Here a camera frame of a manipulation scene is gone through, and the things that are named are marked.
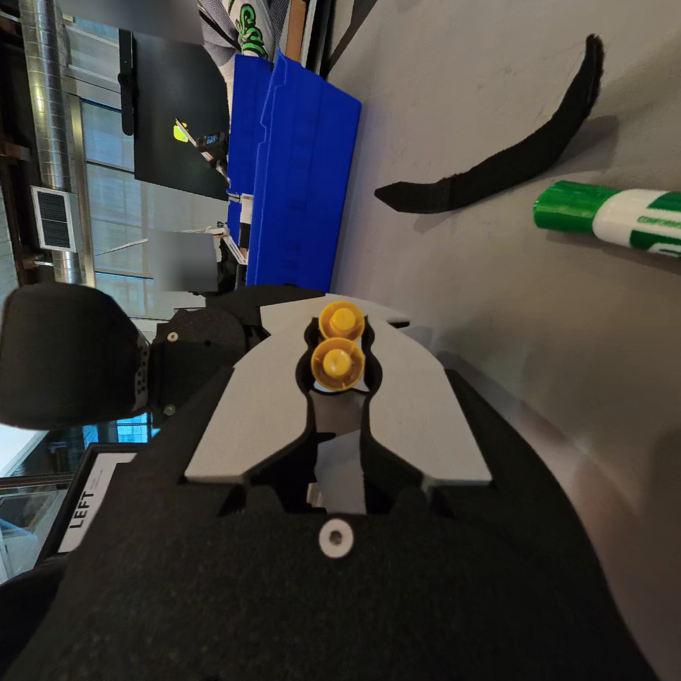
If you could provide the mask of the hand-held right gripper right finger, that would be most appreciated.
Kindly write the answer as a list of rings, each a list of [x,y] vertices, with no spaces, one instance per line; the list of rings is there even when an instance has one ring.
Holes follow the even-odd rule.
[[[492,474],[434,355],[378,318],[366,320],[362,349],[365,480],[382,492],[488,486]]]

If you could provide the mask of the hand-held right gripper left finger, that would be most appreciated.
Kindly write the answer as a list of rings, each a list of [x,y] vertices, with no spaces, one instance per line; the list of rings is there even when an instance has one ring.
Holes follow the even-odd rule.
[[[193,483],[247,483],[316,432],[305,333],[297,320],[271,334],[234,366],[217,407],[185,469]]]

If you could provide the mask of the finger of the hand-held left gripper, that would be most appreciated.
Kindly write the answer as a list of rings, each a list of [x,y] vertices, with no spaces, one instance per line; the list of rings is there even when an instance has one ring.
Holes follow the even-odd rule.
[[[303,300],[263,305],[261,306],[261,325],[270,335],[301,322],[306,328],[311,319],[319,317],[328,304],[340,301],[353,303],[364,316],[369,317],[370,321],[380,319],[395,328],[406,328],[411,323],[406,315],[384,305],[351,296],[325,294]]]
[[[317,433],[333,437],[318,443],[315,477],[318,497],[329,514],[365,515],[360,429],[364,396],[311,391]]]

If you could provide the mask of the green white dry erase marker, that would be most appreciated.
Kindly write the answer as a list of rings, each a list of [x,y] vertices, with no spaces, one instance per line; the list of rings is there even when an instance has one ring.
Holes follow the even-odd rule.
[[[680,192],[558,181],[532,208],[537,228],[680,260]]]

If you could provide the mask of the grey desk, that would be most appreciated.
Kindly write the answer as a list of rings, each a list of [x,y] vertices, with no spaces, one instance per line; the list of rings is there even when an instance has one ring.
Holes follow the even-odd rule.
[[[560,179],[680,190],[679,1],[337,1],[329,81],[362,113],[333,290],[411,318],[535,448],[663,680],[680,679],[680,262],[541,232]],[[588,34],[592,115],[546,175],[457,212],[374,197],[438,181],[556,110]]]

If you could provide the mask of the large blue plastic bin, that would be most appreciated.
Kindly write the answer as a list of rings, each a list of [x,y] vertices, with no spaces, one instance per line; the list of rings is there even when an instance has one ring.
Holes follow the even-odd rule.
[[[361,103],[280,50],[260,124],[246,284],[330,291]]]

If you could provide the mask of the white vent grille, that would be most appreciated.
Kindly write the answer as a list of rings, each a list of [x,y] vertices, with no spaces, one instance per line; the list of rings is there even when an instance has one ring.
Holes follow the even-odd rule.
[[[31,197],[40,247],[74,253],[76,246],[70,194],[32,186]]]

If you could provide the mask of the black monitor screen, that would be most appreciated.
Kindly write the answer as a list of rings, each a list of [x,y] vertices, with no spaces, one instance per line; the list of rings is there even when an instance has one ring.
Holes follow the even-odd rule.
[[[122,128],[133,141],[135,179],[227,200],[227,182],[191,141],[228,134],[226,84],[202,46],[118,30]]]

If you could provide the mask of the silver ventilation duct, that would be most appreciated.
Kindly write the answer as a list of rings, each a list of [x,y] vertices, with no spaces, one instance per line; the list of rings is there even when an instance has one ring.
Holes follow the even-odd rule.
[[[55,279],[84,285],[87,277],[78,251],[81,216],[72,176],[72,117],[65,89],[68,49],[63,15],[56,1],[19,1],[19,10],[41,185],[67,194],[74,227],[70,247],[52,251]]]

